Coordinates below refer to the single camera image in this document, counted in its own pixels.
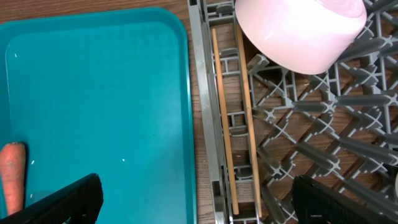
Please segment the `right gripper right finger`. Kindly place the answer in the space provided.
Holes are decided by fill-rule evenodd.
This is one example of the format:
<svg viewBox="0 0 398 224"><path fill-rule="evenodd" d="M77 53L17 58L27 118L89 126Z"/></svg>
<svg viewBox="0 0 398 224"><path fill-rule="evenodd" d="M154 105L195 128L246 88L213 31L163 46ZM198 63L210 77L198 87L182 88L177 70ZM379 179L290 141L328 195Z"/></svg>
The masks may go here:
<svg viewBox="0 0 398 224"><path fill-rule="evenodd" d="M292 205L300 224L395 223L307 175L295 177Z"/></svg>

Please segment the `wooden chopstick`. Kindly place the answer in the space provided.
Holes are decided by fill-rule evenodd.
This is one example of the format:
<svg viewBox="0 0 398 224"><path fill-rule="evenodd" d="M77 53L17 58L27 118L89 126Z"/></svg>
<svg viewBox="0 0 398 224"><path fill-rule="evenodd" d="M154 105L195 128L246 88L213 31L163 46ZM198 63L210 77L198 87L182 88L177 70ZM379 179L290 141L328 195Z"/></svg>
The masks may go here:
<svg viewBox="0 0 398 224"><path fill-rule="evenodd" d="M235 173L234 173L234 163L233 163L233 153L231 148L231 138L229 133L229 123L228 123L228 113L226 109L226 99L224 94L224 85L223 85L223 74L221 69L221 60L220 60L220 52L218 48L218 40L216 36L216 29L212 28L212 41L213 41L213 50L215 55L215 70L216 70L216 81L218 86L218 98L220 104L220 112L221 112L221 122L223 128L223 138L224 138L224 149L226 156L226 163L228 169L228 178L229 178L229 186L231 192L231 204L234 215L239 214L239 206L238 206L238 195L236 190L236 181L235 181Z"/></svg>
<svg viewBox="0 0 398 224"><path fill-rule="evenodd" d="M248 138L249 138L249 149L251 156L251 165L252 165L252 174L253 174L253 186L254 186L254 199L256 204L256 212L258 218L262 217L262 208L261 208L261 191L260 191L260 181L259 181L259 168L257 162L257 145L254 134L254 124L252 118L252 104L251 104L251 93L249 89L249 76L247 71L247 63L244 54L244 42L243 42L243 32L238 24L236 26L236 38L238 43L238 53L239 53L239 62L241 67L241 75L242 75L242 86L243 86L243 100L244 100L244 109L246 112L246 124L248 127Z"/></svg>

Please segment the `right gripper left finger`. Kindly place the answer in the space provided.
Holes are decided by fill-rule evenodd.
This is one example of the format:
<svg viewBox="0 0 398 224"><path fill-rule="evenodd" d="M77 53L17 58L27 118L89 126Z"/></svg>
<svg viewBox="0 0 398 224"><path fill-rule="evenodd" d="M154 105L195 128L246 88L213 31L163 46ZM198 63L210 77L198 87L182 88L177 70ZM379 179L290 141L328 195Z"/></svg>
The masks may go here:
<svg viewBox="0 0 398 224"><path fill-rule="evenodd" d="M100 177L92 173L1 219L1 224L95 224L103 202Z"/></svg>

